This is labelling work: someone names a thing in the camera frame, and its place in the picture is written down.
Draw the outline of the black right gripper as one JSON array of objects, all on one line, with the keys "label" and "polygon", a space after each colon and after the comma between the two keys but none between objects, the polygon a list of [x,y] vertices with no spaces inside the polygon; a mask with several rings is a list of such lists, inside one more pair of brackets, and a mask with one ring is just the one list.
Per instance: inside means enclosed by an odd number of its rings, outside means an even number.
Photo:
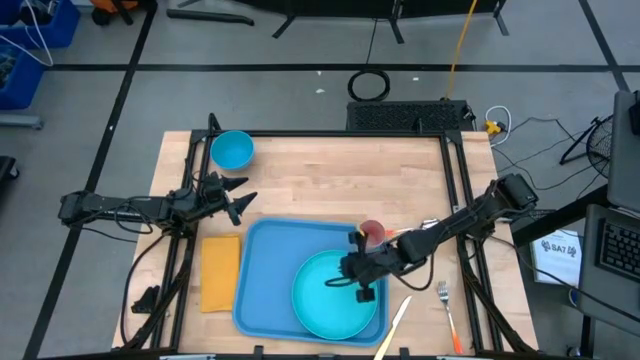
[{"label": "black right gripper", "polygon": [[348,241],[355,245],[357,250],[349,252],[340,260],[340,272],[344,278],[360,286],[356,291],[356,300],[359,303],[372,302],[376,295],[370,285],[401,270],[400,253],[396,247],[388,244],[368,252],[365,235],[359,231],[350,232]]}]

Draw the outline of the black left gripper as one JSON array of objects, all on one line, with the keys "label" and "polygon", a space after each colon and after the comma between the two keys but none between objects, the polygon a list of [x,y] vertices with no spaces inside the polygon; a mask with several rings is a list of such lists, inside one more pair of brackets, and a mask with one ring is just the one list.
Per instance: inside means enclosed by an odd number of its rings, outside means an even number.
[{"label": "black left gripper", "polygon": [[240,225],[240,216],[257,197],[257,192],[246,194],[240,198],[230,198],[229,192],[240,187],[249,180],[248,177],[228,178],[217,172],[206,175],[201,183],[201,194],[206,203],[213,203],[219,210],[229,215],[233,225]]}]

